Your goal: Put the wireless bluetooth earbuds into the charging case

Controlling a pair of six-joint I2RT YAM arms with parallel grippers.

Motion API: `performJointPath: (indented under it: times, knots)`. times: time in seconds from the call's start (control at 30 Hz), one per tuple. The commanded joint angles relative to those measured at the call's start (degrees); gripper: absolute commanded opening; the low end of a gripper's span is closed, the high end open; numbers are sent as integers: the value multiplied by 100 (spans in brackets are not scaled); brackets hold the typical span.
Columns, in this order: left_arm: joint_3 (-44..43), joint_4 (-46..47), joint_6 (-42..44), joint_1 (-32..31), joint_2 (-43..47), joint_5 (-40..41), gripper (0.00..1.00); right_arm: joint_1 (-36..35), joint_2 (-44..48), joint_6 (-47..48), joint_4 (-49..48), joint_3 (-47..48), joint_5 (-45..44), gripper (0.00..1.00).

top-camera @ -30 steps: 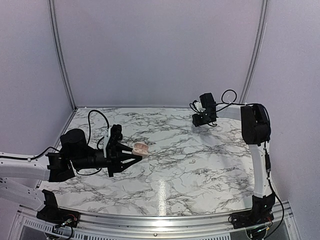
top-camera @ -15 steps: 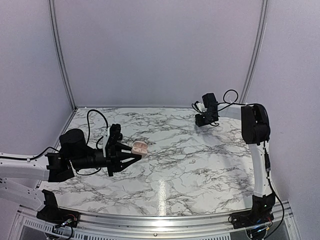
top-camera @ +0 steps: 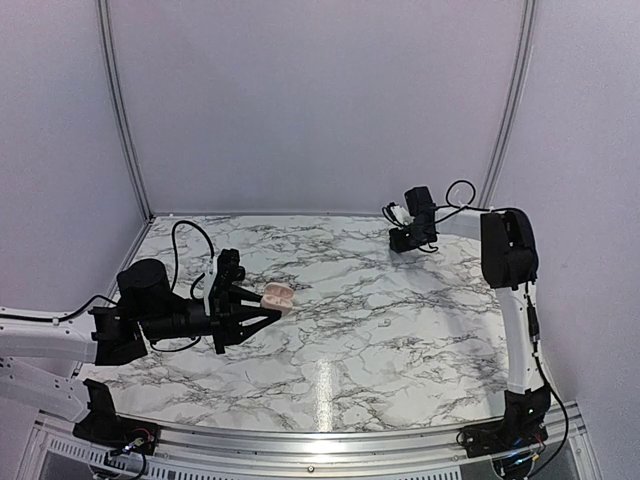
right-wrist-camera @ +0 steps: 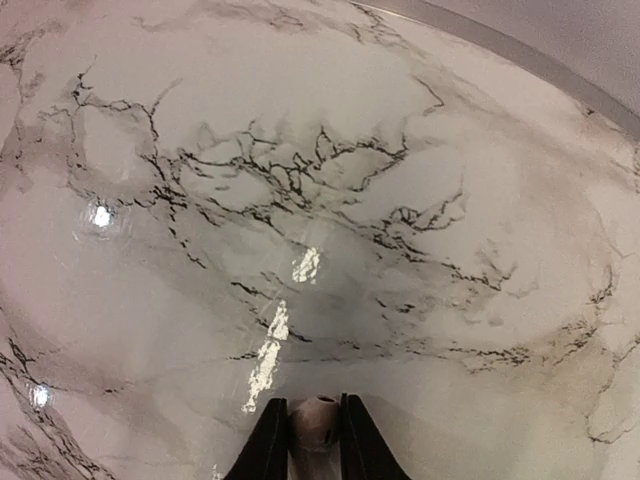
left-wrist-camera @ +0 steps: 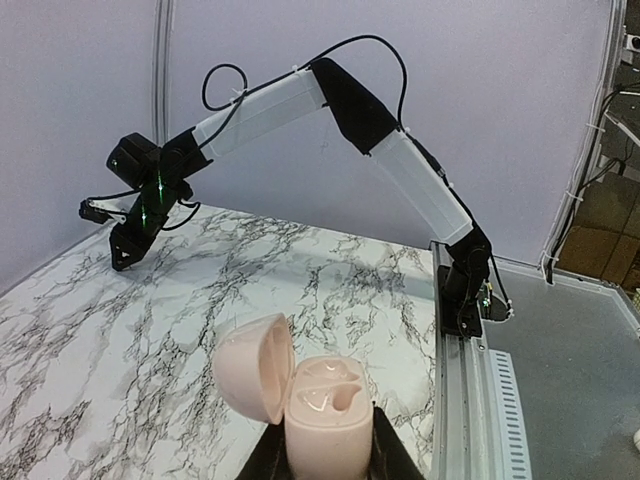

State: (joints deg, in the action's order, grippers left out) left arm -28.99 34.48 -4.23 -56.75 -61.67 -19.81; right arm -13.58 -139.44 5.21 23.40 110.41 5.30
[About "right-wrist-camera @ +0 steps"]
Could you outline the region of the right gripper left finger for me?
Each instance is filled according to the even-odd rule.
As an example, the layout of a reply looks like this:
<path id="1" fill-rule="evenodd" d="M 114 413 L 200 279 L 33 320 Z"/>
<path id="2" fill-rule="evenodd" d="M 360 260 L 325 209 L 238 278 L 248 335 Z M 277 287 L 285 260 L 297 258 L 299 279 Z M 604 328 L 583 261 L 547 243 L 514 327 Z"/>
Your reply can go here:
<path id="1" fill-rule="evenodd" d="M 288 479 L 287 400 L 270 399 L 225 480 Z"/>

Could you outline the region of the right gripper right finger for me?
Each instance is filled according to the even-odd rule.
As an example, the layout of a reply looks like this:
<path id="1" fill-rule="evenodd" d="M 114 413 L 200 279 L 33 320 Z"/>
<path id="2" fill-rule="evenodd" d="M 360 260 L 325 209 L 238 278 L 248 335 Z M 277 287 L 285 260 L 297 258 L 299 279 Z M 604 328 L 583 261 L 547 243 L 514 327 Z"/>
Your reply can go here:
<path id="1" fill-rule="evenodd" d="M 411 479 L 394 457 L 358 395 L 341 395 L 340 422 L 340 466 L 343 479 Z"/>

